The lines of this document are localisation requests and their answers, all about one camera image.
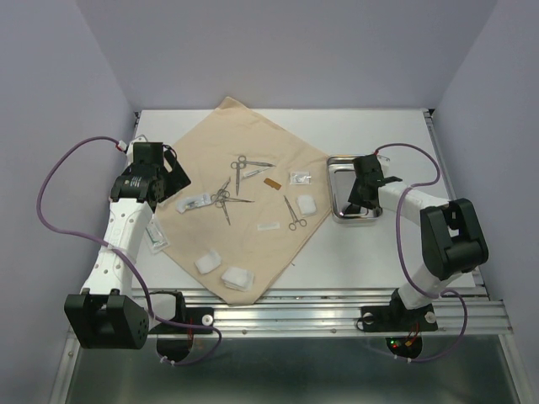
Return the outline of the stainless steel tray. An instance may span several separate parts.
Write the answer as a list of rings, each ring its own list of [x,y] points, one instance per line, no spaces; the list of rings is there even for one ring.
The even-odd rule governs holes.
[[[382,210],[369,210],[349,202],[355,183],[353,160],[359,155],[333,155],[326,162],[332,217],[342,226],[369,226],[382,216]]]

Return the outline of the scalpel with brown cap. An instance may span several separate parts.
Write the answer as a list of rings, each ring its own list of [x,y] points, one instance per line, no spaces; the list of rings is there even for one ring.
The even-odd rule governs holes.
[[[271,178],[266,178],[264,180],[264,183],[268,186],[270,186],[272,189],[275,189],[275,190],[280,190],[281,189],[281,185],[279,183],[277,183],[275,180],[271,179]]]

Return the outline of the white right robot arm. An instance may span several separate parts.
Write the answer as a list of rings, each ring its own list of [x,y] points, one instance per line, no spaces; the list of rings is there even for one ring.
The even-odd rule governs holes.
[[[418,310],[439,298],[462,274],[488,260],[488,246],[475,207],[469,199],[448,200],[427,194],[417,184],[407,185],[387,177],[375,154],[353,160],[355,182],[349,202],[368,210],[396,214],[398,259],[406,284],[398,288],[398,302],[387,308],[388,321],[406,328],[418,318]],[[414,274],[403,257],[401,219],[419,227],[423,263]]]

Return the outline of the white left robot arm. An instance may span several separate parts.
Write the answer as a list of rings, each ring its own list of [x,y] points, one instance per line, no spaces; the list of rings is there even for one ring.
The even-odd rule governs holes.
[[[130,163],[109,195],[104,243],[81,291],[69,295],[64,312],[83,348],[140,349],[148,314],[131,298],[132,266],[157,205],[189,186],[171,146],[135,141]]]

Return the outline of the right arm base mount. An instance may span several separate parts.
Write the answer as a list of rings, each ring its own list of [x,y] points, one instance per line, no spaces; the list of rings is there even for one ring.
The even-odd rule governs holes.
[[[382,333],[390,353],[410,361],[418,359],[422,352],[421,333],[438,330],[432,304],[409,310],[397,291],[386,305],[362,306],[355,327],[362,332]]]

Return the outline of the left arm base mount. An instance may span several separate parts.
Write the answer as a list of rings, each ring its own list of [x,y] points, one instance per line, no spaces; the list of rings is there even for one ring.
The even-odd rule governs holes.
[[[156,353],[162,364],[172,367],[194,365],[208,359],[216,350],[203,336],[214,332],[215,311],[210,306],[188,306],[177,290],[150,293],[152,308],[165,322],[152,320],[149,333],[157,337]]]

